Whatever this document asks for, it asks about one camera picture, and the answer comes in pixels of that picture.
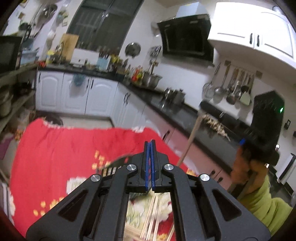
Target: metal bowl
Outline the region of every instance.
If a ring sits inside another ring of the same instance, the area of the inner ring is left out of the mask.
[[[144,72],[144,76],[142,79],[142,85],[149,87],[149,88],[156,88],[158,82],[162,79],[161,76],[156,74],[149,74],[148,72]]]

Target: spatula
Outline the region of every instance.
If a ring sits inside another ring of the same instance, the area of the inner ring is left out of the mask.
[[[251,79],[251,83],[250,83],[250,90],[247,91],[246,93],[243,93],[240,100],[239,100],[242,104],[247,105],[247,106],[249,106],[250,102],[251,102],[250,93],[251,93],[251,90],[253,87],[254,79],[255,79],[255,76],[253,75],[252,79]]]

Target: floor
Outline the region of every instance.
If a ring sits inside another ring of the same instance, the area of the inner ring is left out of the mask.
[[[109,120],[94,120],[74,117],[61,117],[64,126],[84,129],[108,129],[112,128]]]

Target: metal screw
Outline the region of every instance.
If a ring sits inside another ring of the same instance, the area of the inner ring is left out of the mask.
[[[133,170],[135,170],[137,167],[136,167],[136,165],[134,165],[134,164],[130,164],[130,165],[128,165],[126,168],[127,168],[129,171],[133,171]]]
[[[98,174],[95,174],[95,175],[92,175],[91,176],[91,180],[93,181],[93,182],[97,182],[97,181],[99,181],[101,179],[101,177],[98,175]]]
[[[173,170],[174,169],[174,166],[172,164],[166,164],[165,165],[165,169],[170,171],[170,170]]]
[[[208,181],[210,179],[210,177],[207,174],[202,174],[200,176],[200,179],[203,180],[204,182]]]

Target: white cabinet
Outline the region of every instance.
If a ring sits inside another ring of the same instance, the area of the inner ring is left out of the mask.
[[[40,71],[37,77],[37,110],[59,112],[64,73]]]
[[[118,88],[115,94],[115,101],[113,105],[113,113],[111,114],[111,120],[115,127],[119,127],[122,113],[126,106],[126,97],[129,94],[127,88],[123,85],[118,84]]]
[[[295,84],[295,36],[284,15],[251,4],[218,2],[208,41],[225,58]]]
[[[140,120],[140,126],[149,127],[154,130],[166,143],[171,138],[174,128],[170,126],[164,119],[156,114],[148,106],[145,107]]]
[[[258,14],[255,49],[294,65],[295,40],[285,16],[264,9]]]
[[[185,150],[188,139],[182,135],[179,131],[174,130],[168,146],[179,157]],[[217,174],[222,170],[217,166],[213,160],[207,156],[200,148],[192,144],[188,154],[184,159],[184,164],[199,175],[202,173],[208,174],[211,178],[215,178]]]
[[[132,93],[128,93],[125,102],[119,126],[125,129],[139,126],[145,103]]]
[[[81,86],[76,86],[73,82],[74,76],[73,74],[64,75],[61,112],[84,115],[91,77],[86,77]]]
[[[228,175],[226,172],[221,171],[216,177],[215,181],[221,185],[225,190],[228,190],[228,188],[231,186],[232,181],[230,178],[230,175]]]
[[[111,116],[117,85],[115,81],[92,78],[85,114],[100,117]]]
[[[254,16],[257,6],[219,2],[216,5],[208,40],[254,47]]]

